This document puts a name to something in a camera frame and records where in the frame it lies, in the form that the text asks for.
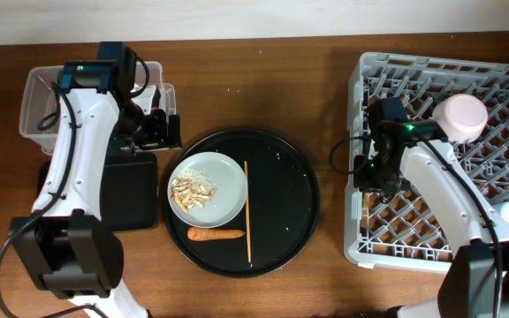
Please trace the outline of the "food scraps and rice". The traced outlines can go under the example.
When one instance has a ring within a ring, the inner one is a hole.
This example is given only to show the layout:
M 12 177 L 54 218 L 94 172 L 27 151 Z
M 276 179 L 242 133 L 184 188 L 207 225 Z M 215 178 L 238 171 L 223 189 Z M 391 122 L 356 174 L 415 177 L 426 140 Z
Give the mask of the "food scraps and rice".
M 217 189 L 200 170 L 186 168 L 170 182 L 170 199 L 188 214 L 193 208 L 204 208 Z

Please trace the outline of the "grey plate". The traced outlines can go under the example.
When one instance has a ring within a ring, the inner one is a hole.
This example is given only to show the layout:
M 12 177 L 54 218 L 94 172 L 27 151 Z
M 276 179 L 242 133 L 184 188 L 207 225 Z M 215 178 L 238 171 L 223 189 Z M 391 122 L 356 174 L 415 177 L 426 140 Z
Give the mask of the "grey plate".
M 188 214 L 170 199 L 170 182 L 186 168 L 202 171 L 217 189 L 204 208 L 193 208 Z M 216 228 L 229 223 L 243 209 L 247 197 L 247 181 L 243 169 L 229 156 L 202 152 L 190 155 L 177 164 L 169 178 L 166 192 L 170 211 L 179 221 L 199 228 Z

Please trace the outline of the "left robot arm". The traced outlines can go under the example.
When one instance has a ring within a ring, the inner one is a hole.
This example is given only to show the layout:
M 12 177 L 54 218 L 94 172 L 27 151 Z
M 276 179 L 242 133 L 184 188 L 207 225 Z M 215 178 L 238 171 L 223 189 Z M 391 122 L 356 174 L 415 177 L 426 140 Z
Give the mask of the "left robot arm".
M 13 248 L 34 286 L 93 317 L 146 317 L 122 275 L 121 241 L 103 223 L 100 194 L 107 154 L 179 148 L 179 115 L 164 89 L 138 84 L 145 61 L 122 42 L 102 42 L 94 60 L 67 62 L 50 84 L 54 112 L 38 128 L 57 129 L 47 177 L 30 216 L 11 220 Z

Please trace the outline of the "orange carrot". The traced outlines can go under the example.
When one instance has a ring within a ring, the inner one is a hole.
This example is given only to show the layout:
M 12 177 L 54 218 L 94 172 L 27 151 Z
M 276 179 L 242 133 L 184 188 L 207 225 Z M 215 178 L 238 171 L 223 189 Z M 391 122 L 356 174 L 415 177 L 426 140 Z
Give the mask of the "orange carrot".
M 216 228 L 191 227 L 187 231 L 187 237 L 196 242 L 224 239 L 239 239 L 245 236 L 242 230 L 226 230 Z

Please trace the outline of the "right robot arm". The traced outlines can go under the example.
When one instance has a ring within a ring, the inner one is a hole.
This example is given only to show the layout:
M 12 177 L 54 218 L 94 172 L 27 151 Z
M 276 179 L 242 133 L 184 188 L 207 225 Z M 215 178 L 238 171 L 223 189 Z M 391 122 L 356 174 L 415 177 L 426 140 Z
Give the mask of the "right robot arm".
M 509 223 L 462 169 L 453 146 L 476 140 L 488 121 L 472 95 L 439 103 L 427 120 L 410 119 L 398 98 L 367 107 L 369 133 L 361 140 L 374 156 L 357 155 L 355 188 L 368 193 L 416 189 L 441 226 L 452 264 L 438 294 L 392 307 L 389 317 L 509 317 Z

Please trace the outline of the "wooden chopstick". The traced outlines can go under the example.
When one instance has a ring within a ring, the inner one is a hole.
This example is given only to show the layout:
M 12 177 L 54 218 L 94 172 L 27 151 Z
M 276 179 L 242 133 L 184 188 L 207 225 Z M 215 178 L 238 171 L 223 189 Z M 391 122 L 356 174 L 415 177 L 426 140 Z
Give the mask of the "wooden chopstick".
M 251 226 L 250 226 L 250 205 L 249 205 L 249 176 L 248 176 L 248 162 L 244 161 L 244 172 L 247 181 L 247 197 L 245 202 L 246 211 L 246 236 L 247 236 L 247 261 L 252 265 L 252 244 L 251 244 Z

